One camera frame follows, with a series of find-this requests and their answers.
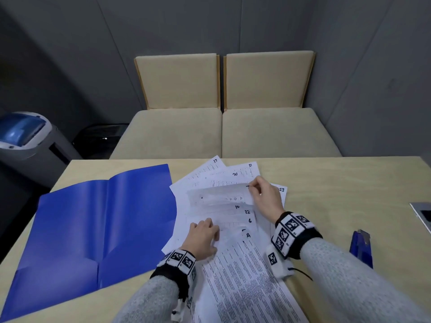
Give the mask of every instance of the gray knit sleeve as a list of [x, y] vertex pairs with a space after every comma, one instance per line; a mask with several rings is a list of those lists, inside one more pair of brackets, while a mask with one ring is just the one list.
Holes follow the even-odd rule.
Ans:
[[309, 240], [301, 259], [343, 322], [431, 322], [407, 295], [356, 257], [320, 238]]
[[177, 284], [163, 276], [149, 279], [119, 311], [114, 323], [171, 323]]

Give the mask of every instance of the bin lid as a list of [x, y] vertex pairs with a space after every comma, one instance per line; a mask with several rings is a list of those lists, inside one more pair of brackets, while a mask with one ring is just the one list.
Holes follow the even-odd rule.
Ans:
[[8, 113], [0, 118], [0, 142], [27, 144], [46, 124], [42, 118], [24, 113]]

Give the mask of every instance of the wire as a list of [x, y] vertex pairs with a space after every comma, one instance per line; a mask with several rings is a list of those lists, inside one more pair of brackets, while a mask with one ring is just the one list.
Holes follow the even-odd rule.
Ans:
[[303, 275], [305, 275], [307, 278], [309, 278], [311, 281], [313, 281], [313, 279], [307, 273], [305, 273], [305, 272], [303, 272], [303, 271], [301, 271], [299, 269], [296, 269], [294, 267], [289, 267], [288, 270], [289, 271], [295, 270], [295, 271], [301, 272]]

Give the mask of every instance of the beige chair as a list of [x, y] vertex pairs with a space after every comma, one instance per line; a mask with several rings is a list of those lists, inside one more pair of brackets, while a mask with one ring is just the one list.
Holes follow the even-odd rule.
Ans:
[[222, 157], [338, 157], [314, 111], [302, 108], [312, 51], [224, 58]]
[[135, 59], [148, 110], [139, 111], [111, 159], [211, 158], [222, 152], [216, 54]]

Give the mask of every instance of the hand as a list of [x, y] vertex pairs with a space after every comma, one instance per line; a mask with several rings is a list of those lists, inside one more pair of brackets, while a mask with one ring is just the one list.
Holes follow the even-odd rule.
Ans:
[[268, 221], [275, 223], [284, 213], [280, 191], [261, 176], [250, 182], [248, 189], [253, 196], [254, 204]]
[[210, 218], [198, 224], [191, 223], [190, 230], [180, 249], [191, 252], [196, 260], [204, 260], [214, 255], [217, 248], [211, 245], [213, 239], [218, 241], [220, 238], [220, 228], [213, 225]]

